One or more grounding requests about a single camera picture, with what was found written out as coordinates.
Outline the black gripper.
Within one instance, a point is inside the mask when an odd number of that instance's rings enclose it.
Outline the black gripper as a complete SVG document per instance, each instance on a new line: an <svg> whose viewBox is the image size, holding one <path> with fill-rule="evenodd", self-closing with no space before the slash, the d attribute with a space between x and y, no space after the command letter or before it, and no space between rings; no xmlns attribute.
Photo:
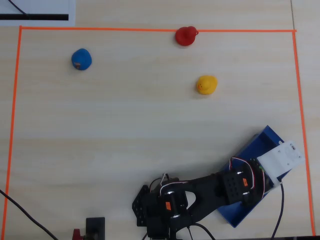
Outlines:
<svg viewBox="0 0 320 240"><path fill-rule="evenodd" d="M250 163L252 165L255 176L255 188L262 195L266 195L274 187L274 183L270 179L269 175L259 163L257 158L251 158Z"/></svg>

